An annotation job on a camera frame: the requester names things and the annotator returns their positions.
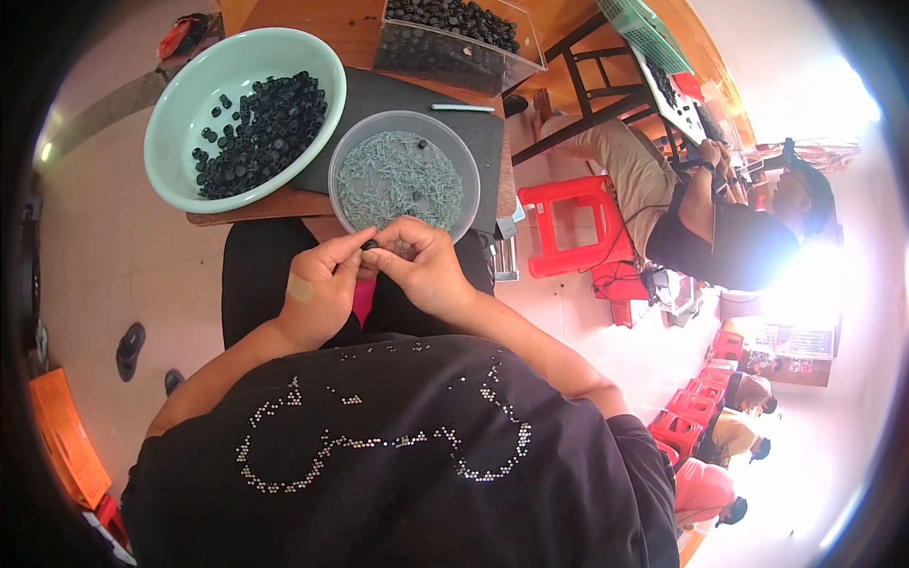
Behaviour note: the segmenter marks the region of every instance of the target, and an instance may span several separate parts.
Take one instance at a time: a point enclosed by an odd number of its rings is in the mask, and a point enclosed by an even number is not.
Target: bandage
[[[305,304],[313,298],[313,285],[308,280],[290,273],[287,276],[287,293]]]

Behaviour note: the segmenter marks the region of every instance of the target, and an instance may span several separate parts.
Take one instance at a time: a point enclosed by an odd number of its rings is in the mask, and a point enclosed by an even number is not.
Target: worker
[[[537,140],[581,118],[556,115],[545,90],[534,97],[534,109]],[[830,183],[798,159],[780,177],[768,211],[737,200],[715,204],[714,176],[734,173],[724,146],[705,139],[699,147],[703,165],[683,180],[646,136],[618,119],[554,150],[605,168],[639,256],[731,290],[765,289],[799,252],[800,242],[824,230],[834,210]]]
[[[724,408],[707,424],[694,457],[728,467],[732,456],[745,452],[751,452],[748,463],[763,460],[770,453],[770,439],[757,432],[752,416]]]
[[[492,296],[476,233],[238,223],[222,285],[226,349],[165,400],[123,492],[139,565],[679,565],[665,453]]]
[[[695,523],[717,518],[736,524],[748,512],[748,502],[735,495],[732,475],[718,465],[690,457],[678,464],[675,474],[675,521],[690,531]]]
[[[771,394],[770,381],[758,374],[736,371],[729,375],[723,406],[751,413],[760,408],[762,414],[776,411],[777,401]]]

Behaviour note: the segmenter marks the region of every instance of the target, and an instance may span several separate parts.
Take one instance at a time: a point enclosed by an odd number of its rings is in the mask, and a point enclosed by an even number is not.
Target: green plastic basket
[[[596,0],[615,31],[667,75],[692,73],[691,64],[666,26],[640,0]]]

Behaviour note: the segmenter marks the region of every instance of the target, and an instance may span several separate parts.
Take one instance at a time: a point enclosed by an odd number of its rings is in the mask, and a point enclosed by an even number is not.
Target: black slipper
[[[135,374],[135,366],[139,361],[139,352],[145,344],[145,328],[136,322],[129,326],[126,334],[120,339],[116,348],[116,371],[124,383],[128,383]]]
[[[171,393],[176,390],[176,387],[183,384],[185,380],[183,374],[176,369],[168,371],[167,374],[165,374],[165,393],[167,393],[167,396],[170,396]]]
[[[520,95],[508,95],[504,101],[502,101],[502,106],[505,110],[505,118],[508,118],[509,116],[518,115],[527,110],[529,104],[527,103],[527,99]]]

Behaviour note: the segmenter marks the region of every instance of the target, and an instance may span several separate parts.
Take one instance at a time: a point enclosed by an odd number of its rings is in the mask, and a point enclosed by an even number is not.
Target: black mat
[[[480,171],[480,206],[472,228],[484,233],[495,231],[495,208],[499,195],[499,170],[502,165],[504,123],[489,113],[434,111],[432,103],[460,103],[450,96],[411,85],[377,73],[345,67],[347,103],[341,122],[322,152],[303,172],[291,180],[295,189],[328,193],[328,164],[341,137],[367,116],[391,110],[408,110],[432,116],[457,132]]]

